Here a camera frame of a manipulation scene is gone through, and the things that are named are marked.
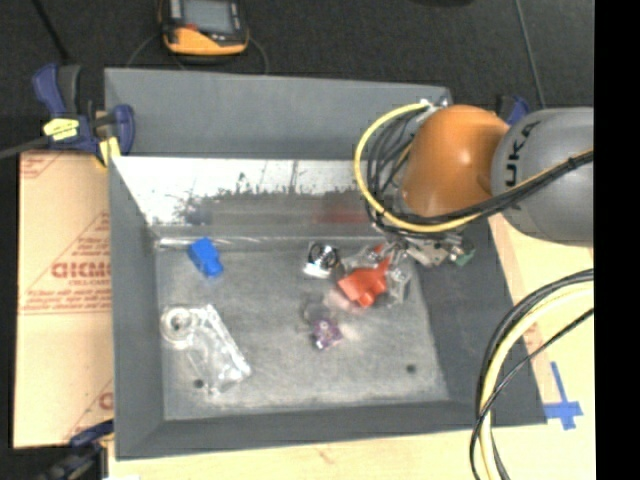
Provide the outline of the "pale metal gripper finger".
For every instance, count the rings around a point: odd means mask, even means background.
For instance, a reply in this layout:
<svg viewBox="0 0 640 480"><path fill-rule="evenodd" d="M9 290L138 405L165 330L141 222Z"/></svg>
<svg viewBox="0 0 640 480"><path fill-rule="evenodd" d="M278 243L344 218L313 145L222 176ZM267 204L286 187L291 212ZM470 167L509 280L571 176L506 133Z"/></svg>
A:
<svg viewBox="0 0 640 480"><path fill-rule="evenodd" d="M348 257L348 268L356 269L388 269L391 263L394 246L378 244L366 246L356 254Z"/></svg>
<svg viewBox="0 0 640 480"><path fill-rule="evenodd" d="M401 261L390 269L390 297L402 304L409 297L413 278L413 267L409 260Z"/></svg>

